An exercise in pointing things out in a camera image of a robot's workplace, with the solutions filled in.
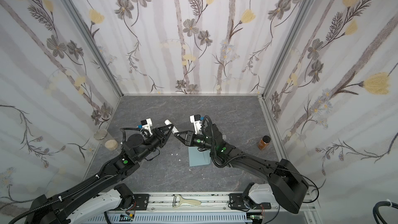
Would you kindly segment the white glue stick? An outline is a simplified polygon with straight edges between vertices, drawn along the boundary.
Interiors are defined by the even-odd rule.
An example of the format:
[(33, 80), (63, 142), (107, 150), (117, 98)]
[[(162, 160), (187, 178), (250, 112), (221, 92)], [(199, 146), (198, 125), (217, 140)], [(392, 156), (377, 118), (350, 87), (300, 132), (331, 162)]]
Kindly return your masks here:
[(170, 120), (165, 120), (164, 123), (169, 126), (170, 130), (172, 131), (173, 134), (178, 133), (179, 131), (177, 128), (172, 124)]

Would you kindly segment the light green envelope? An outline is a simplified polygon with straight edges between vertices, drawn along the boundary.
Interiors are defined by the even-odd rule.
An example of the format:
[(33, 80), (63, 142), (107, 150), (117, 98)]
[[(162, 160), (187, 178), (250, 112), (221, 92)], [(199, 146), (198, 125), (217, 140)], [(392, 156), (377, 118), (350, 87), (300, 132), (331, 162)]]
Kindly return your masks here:
[(209, 150), (199, 151), (196, 147), (189, 147), (188, 153), (190, 167), (206, 166), (211, 163)]

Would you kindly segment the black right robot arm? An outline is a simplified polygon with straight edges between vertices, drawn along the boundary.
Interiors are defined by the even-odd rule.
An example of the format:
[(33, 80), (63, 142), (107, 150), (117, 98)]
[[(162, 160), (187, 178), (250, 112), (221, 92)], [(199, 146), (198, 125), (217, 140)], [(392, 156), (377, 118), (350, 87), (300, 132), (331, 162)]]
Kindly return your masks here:
[(276, 202), (292, 214), (297, 214), (304, 203), (309, 184), (293, 164), (249, 155), (223, 140), (222, 134), (214, 134), (215, 140), (193, 131), (176, 132), (174, 137), (188, 147), (209, 150), (213, 164), (218, 168), (233, 167), (262, 178), (270, 185)]

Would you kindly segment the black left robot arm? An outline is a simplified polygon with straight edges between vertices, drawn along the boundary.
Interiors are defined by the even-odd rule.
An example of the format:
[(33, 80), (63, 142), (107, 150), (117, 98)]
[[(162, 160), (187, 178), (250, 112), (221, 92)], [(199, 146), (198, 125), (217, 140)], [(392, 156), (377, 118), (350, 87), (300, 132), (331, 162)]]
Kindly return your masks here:
[(121, 128), (120, 154), (78, 185), (52, 197), (36, 198), (22, 216), (27, 224), (82, 224), (108, 210), (136, 205), (133, 192), (122, 181), (140, 168), (140, 162), (163, 148), (175, 132), (173, 124), (151, 128), (150, 124)]

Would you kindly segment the cream plastic peeler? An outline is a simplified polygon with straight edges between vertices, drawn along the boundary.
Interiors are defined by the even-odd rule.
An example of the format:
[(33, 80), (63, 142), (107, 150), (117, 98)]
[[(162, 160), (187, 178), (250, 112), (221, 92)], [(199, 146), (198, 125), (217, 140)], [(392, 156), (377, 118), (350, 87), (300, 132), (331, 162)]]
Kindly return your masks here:
[(188, 205), (193, 205), (193, 206), (200, 206), (202, 204), (201, 201), (195, 200), (195, 199), (186, 199), (183, 198), (181, 195), (174, 195), (173, 196), (173, 202), (172, 202), (172, 207), (177, 208), (180, 207), (183, 204), (188, 204)]

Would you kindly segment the amber bottle black cap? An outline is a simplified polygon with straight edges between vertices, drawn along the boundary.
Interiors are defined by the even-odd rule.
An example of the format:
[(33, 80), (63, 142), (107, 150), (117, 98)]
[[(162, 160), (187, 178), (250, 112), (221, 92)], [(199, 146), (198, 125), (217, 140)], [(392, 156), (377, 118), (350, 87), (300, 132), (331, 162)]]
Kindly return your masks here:
[(271, 138), (268, 135), (262, 137), (262, 139), (258, 143), (258, 148), (260, 150), (265, 149), (271, 143)]

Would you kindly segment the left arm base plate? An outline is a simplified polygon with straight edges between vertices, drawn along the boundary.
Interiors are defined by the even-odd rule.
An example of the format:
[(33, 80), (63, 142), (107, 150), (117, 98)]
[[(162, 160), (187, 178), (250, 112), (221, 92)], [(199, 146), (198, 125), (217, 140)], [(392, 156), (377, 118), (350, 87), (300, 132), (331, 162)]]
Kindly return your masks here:
[(146, 211), (149, 203), (149, 194), (133, 194), (122, 199), (120, 209), (123, 211)]

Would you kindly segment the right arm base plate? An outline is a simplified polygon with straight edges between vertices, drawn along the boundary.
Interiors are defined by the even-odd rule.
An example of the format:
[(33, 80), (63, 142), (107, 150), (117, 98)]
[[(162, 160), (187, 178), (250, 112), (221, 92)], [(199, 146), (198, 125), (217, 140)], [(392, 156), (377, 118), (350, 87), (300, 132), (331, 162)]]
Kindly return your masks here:
[(228, 207), (231, 210), (238, 210), (248, 212), (251, 210), (268, 210), (271, 209), (270, 203), (255, 203), (248, 196), (244, 196), (243, 193), (231, 193), (229, 194), (229, 203)]

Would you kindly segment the aluminium mounting rail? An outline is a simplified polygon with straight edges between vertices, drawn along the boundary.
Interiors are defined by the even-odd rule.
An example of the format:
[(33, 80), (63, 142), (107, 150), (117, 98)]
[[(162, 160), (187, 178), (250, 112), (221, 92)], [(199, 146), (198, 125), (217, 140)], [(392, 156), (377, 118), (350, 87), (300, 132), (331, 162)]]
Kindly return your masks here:
[(137, 212), (260, 212), (282, 209), (297, 214), (277, 203), (270, 189), (248, 192), (186, 192), (133, 194), (112, 189), (76, 207), (67, 216), (73, 221), (86, 220), (105, 211)]

